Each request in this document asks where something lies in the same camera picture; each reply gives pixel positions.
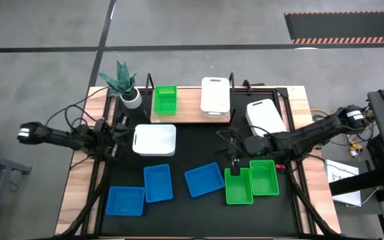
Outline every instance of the wooden board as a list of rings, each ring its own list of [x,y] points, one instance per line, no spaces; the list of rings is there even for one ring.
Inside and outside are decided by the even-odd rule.
[[[297,129],[312,123],[313,121],[311,111],[307,102],[307,96],[304,86],[278,87],[286,87],[288,89],[289,101],[293,114],[295,128]],[[90,93],[93,93],[98,89],[100,89],[100,87],[92,87],[90,88]],[[186,87],[186,89],[196,89],[196,87]],[[101,114],[103,114],[103,108],[105,106],[105,97],[102,96],[106,96],[106,92],[102,92],[104,92],[104,94],[102,93],[103,95],[100,95],[100,93],[98,93],[95,97],[93,96],[89,99],[92,104],[89,105],[87,102],[85,109],[87,112],[89,112],[89,108],[91,112],[94,111],[94,114],[92,114],[93,116],[98,115],[99,113],[100,116]],[[280,98],[280,104],[283,119],[288,128],[286,109],[283,107],[284,104],[282,97]],[[320,151],[313,151],[312,154],[321,156]],[[80,161],[84,157],[85,156],[81,155],[81,153],[75,153],[73,157],[73,164],[77,161]],[[327,222],[327,224],[334,231],[340,233],[340,226],[337,220],[337,214],[334,208],[334,202],[332,200],[327,176],[325,174],[324,164],[321,160],[310,157],[303,162],[303,168],[305,170],[308,191],[312,204],[322,216],[322,218]],[[64,229],[66,229],[71,224],[72,220],[74,220],[76,216],[78,216],[78,213],[84,206],[85,201],[87,199],[91,172],[92,163],[90,161],[89,163],[85,163],[81,168],[78,168],[77,170],[73,169],[72,172],[69,174],[55,234],[63,232]],[[305,232],[308,233],[309,224],[307,221],[307,213],[301,202],[299,202],[299,208],[303,228]],[[91,221],[93,221],[94,217],[95,209],[92,212]]]
[[[152,123],[228,123],[231,114],[224,118],[201,116],[201,88],[177,88],[177,112],[174,115],[158,115],[153,110],[155,94],[152,94]]]

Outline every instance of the blue tray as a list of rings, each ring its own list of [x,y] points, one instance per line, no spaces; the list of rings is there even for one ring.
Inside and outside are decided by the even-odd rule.
[[[145,167],[146,202],[170,200],[173,198],[173,187],[171,186],[170,166],[168,164]]]
[[[142,187],[111,187],[106,203],[107,215],[141,216],[145,189]]]
[[[185,177],[192,197],[198,197],[225,186],[217,163],[187,171]]]

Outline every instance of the white container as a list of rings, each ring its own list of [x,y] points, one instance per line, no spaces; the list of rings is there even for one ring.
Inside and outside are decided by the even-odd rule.
[[[139,124],[133,151],[146,157],[170,157],[176,149],[176,127],[172,124]]]
[[[204,77],[201,90],[203,117],[224,118],[231,110],[230,82],[222,77]]]
[[[270,133],[279,133],[287,130],[275,104],[270,99],[249,103],[245,117],[249,125],[261,127]],[[250,129],[256,136],[263,137],[264,134],[267,134],[265,131],[255,127],[250,127]]]
[[[134,91],[137,92],[137,96],[133,100],[128,101],[128,100],[125,100],[122,95],[119,96],[121,98],[122,102],[124,103],[124,106],[128,109],[136,109],[136,108],[140,107],[140,104],[141,104],[140,92],[137,88],[134,88]]]

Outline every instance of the green basket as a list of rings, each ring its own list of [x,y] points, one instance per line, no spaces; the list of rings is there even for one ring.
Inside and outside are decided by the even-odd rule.
[[[277,170],[273,160],[250,161],[250,172],[254,195],[279,195]]]
[[[250,169],[241,168],[239,176],[232,176],[230,169],[225,169],[225,190],[227,204],[252,204]]]
[[[156,86],[153,110],[159,115],[176,114],[177,86]]]

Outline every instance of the gray floor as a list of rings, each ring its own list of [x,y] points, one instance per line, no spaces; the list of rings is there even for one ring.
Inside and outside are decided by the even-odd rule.
[[[97,46],[108,4],[0,0],[0,47]],[[283,14],[298,11],[384,11],[384,0],[118,0],[107,45],[290,43]],[[72,151],[21,145],[16,135],[21,123],[45,122],[83,98],[94,59],[95,53],[0,53],[0,156],[33,165],[30,176],[13,175],[21,187],[5,194],[0,239],[53,234]],[[384,88],[384,48],[105,53],[100,71],[115,75],[117,59],[138,73],[140,85],[146,73],[157,85],[198,85],[204,76],[230,72],[238,82],[304,85],[310,106],[330,112],[365,106],[366,92]],[[51,126],[66,129],[61,116]],[[346,147],[333,144],[323,156],[351,159]],[[361,159],[368,158],[364,152]],[[374,215],[339,215],[339,222],[353,237],[382,236]]]

